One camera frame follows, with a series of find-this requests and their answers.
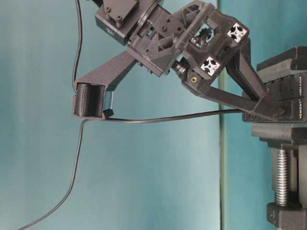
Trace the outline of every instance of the black cylindrical roller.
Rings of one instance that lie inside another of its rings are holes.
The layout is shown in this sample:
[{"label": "black cylindrical roller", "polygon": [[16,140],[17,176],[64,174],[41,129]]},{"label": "black cylindrical roller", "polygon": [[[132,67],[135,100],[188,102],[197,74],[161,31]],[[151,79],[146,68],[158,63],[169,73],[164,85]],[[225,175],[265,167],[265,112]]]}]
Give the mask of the black cylindrical roller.
[{"label": "black cylindrical roller", "polygon": [[101,117],[104,86],[79,83],[75,114],[82,117]]}]

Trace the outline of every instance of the blue wall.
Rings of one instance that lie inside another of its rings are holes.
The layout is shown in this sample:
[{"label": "blue wall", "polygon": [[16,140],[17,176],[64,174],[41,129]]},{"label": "blue wall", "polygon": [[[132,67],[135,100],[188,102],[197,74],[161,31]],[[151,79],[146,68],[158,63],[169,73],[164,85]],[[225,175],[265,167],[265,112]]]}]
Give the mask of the blue wall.
[{"label": "blue wall", "polygon": [[[171,12],[189,0],[165,1]],[[124,48],[95,25],[81,1],[78,76]],[[8,0],[0,7],[0,228],[49,211],[70,182],[80,120],[71,118],[77,46],[74,1]],[[149,118],[218,109],[135,67],[115,93],[116,117]],[[75,188],[36,230],[220,228],[219,118],[144,126],[86,124]]]},{"label": "blue wall", "polygon": [[[250,29],[252,64],[294,46],[307,46],[306,0],[220,0],[220,10]],[[226,76],[224,89],[241,94]],[[271,155],[266,143],[251,136],[241,115],[226,115],[223,134],[223,229],[275,229],[266,221],[266,204],[274,201]]]}]

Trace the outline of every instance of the hex screw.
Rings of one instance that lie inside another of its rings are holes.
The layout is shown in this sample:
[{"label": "hex screw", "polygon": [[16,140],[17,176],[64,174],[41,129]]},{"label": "hex screw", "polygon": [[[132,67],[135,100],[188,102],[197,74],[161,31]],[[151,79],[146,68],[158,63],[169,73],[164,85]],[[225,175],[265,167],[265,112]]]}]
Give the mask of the hex screw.
[{"label": "hex screw", "polygon": [[197,78],[196,77],[191,78],[191,82],[192,83],[196,83],[197,82]]}]

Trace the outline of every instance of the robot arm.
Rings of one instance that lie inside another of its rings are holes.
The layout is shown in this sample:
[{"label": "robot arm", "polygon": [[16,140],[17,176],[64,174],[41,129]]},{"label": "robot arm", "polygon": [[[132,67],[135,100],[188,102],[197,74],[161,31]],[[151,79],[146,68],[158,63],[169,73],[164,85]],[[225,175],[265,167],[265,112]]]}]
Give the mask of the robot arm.
[{"label": "robot arm", "polygon": [[[212,4],[194,0],[170,14],[159,0],[94,1],[97,25],[127,50],[75,82],[75,116],[112,116],[109,95],[137,62],[158,77],[172,69],[196,96],[270,121],[283,114],[251,66],[248,28]],[[224,68],[242,97],[211,86]]]}]

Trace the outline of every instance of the metal screw thread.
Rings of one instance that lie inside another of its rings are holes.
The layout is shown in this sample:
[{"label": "metal screw thread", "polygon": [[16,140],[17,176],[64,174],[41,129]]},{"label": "metal screw thread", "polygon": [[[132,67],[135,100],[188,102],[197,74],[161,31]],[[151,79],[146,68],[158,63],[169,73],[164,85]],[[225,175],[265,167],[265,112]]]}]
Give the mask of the metal screw thread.
[{"label": "metal screw thread", "polygon": [[286,207],[288,205],[288,154],[286,150],[278,150],[276,156],[276,205]]}]

